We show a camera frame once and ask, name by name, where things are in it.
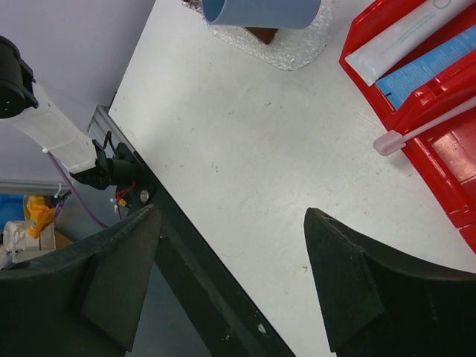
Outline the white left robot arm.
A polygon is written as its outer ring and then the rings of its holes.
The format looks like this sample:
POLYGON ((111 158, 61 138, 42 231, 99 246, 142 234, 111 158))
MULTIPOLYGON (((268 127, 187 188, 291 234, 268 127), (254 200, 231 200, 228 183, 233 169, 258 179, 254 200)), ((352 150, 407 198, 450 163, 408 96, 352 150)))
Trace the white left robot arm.
POLYGON ((83 134, 36 82, 19 49, 1 38, 1 121, 26 134, 56 158, 72 178, 98 190, 128 186, 135 165, 125 157, 106 156, 107 144, 83 134))

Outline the blue plastic cup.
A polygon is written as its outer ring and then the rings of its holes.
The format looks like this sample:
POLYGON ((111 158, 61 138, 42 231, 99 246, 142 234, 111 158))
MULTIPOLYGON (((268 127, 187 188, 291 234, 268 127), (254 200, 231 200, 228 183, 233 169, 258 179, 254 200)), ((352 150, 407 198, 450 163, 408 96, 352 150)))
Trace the blue plastic cup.
POLYGON ((321 0, 204 0, 201 6, 211 25, 304 29, 317 16, 321 0))

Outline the blue toothpaste tube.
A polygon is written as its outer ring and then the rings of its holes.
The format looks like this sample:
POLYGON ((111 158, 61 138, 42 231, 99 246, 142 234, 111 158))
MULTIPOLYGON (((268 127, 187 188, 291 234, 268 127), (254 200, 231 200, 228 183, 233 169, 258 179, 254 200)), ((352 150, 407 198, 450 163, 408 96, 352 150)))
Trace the blue toothpaste tube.
POLYGON ((416 89, 475 49, 475 25, 379 79, 376 86, 399 109, 416 89))

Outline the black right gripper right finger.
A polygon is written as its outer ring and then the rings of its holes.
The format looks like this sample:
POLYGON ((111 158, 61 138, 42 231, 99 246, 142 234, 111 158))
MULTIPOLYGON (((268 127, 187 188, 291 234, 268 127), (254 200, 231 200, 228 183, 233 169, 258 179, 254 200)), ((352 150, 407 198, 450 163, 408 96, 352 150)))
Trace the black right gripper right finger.
POLYGON ((316 208, 303 228, 334 354, 475 354, 474 274, 401 252, 316 208))

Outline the white toothpaste tube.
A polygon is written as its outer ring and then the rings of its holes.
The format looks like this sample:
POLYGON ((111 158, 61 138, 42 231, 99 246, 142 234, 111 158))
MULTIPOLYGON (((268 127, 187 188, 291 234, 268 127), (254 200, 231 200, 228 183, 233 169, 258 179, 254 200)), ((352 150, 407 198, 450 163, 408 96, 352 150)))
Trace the white toothpaste tube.
POLYGON ((474 1, 374 1, 352 22, 343 64, 373 85, 474 1))

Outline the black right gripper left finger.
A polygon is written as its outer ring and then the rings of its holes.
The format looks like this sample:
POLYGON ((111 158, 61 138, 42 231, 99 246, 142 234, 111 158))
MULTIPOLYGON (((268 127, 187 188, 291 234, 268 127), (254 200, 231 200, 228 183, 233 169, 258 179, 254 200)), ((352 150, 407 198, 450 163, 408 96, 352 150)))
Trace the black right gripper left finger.
POLYGON ((2 356, 124 356, 132 350, 161 228, 148 205, 1 271, 2 356))

